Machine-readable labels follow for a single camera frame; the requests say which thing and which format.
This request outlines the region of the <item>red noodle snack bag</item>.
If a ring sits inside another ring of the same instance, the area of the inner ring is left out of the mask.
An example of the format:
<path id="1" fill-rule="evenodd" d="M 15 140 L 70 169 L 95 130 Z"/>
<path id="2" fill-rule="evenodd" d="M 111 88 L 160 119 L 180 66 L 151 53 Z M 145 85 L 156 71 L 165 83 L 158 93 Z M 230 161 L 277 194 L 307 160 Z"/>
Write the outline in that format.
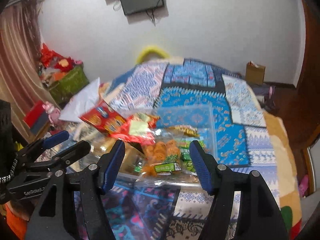
<path id="1" fill-rule="evenodd" d="M 104 100 L 100 100 L 92 109 L 79 116 L 79 119 L 91 125 L 99 132 L 116 138 L 126 119 Z"/>

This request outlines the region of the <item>green snack packet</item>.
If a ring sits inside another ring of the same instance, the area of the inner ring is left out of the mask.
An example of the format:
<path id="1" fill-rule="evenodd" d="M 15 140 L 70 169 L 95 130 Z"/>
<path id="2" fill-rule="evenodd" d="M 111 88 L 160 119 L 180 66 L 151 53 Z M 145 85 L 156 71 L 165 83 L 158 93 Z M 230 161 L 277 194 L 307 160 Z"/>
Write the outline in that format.
<path id="1" fill-rule="evenodd" d="M 194 166 L 193 159 L 191 158 L 190 151 L 189 151 L 189 146 L 190 146 L 191 141 L 186 141 L 186 142 L 180 142 L 178 144 L 178 148 L 180 149 L 180 154 L 181 154 L 181 161 L 183 161 L 184 166 L 186 169 L 191 172 L 193 175 L 197 175 L 196 171 L 200 170 L 200 168 L 204 167 L 204 160 L 201 158 L 201 156 L 194 155 L 194 160 L 196 161 L 196 166 Z"/>

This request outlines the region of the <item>red box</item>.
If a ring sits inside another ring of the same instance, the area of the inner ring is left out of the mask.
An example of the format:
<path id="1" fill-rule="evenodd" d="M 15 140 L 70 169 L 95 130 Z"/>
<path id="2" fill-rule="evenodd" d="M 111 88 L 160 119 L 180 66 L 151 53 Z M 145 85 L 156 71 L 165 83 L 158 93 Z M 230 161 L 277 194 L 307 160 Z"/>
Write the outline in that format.
<path id="1" fill-rule="evenodd" d="M 23 121 L 29 128 L 34 127 L 36 124 L 44 125 L 48 122 L 48 114 L 43 105 L 44 102 L 39 100 L 23 118 Z"/>

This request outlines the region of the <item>pink plush toy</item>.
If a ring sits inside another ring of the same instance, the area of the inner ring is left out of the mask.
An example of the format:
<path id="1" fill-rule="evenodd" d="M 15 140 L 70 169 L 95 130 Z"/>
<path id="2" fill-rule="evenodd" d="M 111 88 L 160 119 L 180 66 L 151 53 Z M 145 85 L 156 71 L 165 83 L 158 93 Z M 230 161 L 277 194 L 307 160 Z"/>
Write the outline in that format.
<path id="1" fill-rule="evenodd" d="M 48 101 L 46 101 L 42 107 L 47 113 L 48 119 L 52 125 L 60 126 L 62 124 L 62 121 L 59 119 L 61 112 L 58 108 Z"/>

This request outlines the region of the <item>white red snack bag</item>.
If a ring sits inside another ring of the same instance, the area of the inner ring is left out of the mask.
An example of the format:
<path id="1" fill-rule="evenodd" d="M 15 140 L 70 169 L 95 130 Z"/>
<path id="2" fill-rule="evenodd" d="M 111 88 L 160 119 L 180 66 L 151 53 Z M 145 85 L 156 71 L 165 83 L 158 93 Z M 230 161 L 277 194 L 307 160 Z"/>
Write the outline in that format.
<path id="1" fill-rule="evenodd" d="M 175 125 L 175 126 L 169 126 L 167 127 L 170 131 L 176 131 L 178 133 L 183 133 L 184 135 L 188 137 L 199 137 L 199 133 L 197 128 L 190 126 L 190 125 Z"/>

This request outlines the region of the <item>orange puffs clear bag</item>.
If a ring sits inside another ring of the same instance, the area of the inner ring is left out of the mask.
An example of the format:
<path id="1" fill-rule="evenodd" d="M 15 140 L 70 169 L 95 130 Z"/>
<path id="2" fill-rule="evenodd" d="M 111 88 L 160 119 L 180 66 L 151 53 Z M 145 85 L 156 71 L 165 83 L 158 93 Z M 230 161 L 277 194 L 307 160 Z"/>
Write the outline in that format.
<path id="1" fill-rule="evenodd" d="M 174 139 L 143 145 L 144 165 L 140 174 L 145 177 L 173 176 L 182 173 L 181 154 Z"/>

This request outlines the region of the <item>clear plastic storage box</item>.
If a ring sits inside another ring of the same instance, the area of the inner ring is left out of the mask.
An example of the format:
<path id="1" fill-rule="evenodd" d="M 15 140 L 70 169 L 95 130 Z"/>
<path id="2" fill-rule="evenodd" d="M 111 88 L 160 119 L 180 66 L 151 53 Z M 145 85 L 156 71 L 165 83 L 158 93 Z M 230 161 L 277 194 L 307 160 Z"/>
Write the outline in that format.
<path id="1" fill-rule="evenodd" d="M 215 150 L 212 108 L 208 105 L 115 111 L 106 103 L 93 108 L 89 124 L 126 144 L 119 179 L 139 185 L 196 186 L 200 181 L 189 146 Z"/>

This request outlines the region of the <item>white pillow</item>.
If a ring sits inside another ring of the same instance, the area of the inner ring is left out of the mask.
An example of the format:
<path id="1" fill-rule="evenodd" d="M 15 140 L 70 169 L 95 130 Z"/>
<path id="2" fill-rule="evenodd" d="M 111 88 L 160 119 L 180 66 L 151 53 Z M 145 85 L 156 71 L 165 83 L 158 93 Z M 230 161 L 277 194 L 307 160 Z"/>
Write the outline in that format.
<path id="1" fill-rule="evenodd" d="M 97 78 L 80 90 L 61 111 L 59 120 L 82 122 L 80 116 L 92 109 L 99 100 L 99 86 L 100 78 Z"/>

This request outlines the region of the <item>red yellow snack bag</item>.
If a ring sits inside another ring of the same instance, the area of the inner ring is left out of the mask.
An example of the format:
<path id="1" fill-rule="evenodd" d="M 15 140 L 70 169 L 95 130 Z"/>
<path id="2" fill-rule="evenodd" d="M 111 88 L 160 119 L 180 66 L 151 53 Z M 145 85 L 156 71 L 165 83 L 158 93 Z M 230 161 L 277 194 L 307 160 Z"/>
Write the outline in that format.
<path id="1" fill-rule="evenodd" d="M 158 115 L 151 115 L 142 112 L 129 116 L 126 122 L 118 127 L 111 137 L 128 143 L 138 143 L 141 145 L 155 144 L 155 129 Z"/>

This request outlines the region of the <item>green storage box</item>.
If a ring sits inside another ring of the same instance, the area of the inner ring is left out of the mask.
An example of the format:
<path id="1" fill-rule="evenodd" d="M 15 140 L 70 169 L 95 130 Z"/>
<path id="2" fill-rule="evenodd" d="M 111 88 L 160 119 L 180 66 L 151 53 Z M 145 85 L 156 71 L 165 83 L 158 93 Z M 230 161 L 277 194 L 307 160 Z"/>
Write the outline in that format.
<path id="1" fill-rule="evenodd" d="M 48 91 L 58 105 L 63 105 L 89 84 L 82 65 L 75 66 L 62 79 L 55 81 Z"/>

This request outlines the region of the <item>striped beige curtain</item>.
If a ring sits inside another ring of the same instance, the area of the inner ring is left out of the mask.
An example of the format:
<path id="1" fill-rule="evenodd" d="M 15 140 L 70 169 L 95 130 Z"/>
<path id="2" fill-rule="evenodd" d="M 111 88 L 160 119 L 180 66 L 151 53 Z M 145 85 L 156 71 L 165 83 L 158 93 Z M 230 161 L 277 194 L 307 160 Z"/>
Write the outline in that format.
<path id="1" fill-rule="evenodd" d="M 11 105 L 11 120 L 20 135 L 34 140 L 23 121 L 38 101 L 56 105 L 38 76 L 40 29 L 37 1 L 21 0 L 1 12 L 1 99 Z"/>

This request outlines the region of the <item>patchwork patterned bedspread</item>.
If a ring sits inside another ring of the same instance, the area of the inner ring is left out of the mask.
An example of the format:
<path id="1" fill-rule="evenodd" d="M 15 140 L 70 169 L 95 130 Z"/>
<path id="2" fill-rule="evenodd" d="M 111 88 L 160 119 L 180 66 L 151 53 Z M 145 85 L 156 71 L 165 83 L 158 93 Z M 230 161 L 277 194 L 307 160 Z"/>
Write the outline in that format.
<path id="1" fill-rule="evenodd" d="M 245 80 L 193 59 L 136 66 L 110 110 L 160 117 L 42 189 L 26 239 L 296 239 L 302 211 L 280 118 Z"/>

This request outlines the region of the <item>brown paper bag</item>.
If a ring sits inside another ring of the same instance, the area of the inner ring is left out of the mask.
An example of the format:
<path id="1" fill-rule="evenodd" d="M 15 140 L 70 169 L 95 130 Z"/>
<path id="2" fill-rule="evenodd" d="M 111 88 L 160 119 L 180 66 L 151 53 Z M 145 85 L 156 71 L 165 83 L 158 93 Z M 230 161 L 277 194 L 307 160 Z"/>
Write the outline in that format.
<path id="1" fill-rule="evenodd" d="M 245 80 L 250 83 L 262 85 L 265 77 L 265 66 L 250 61 L 246 64 Z"/>

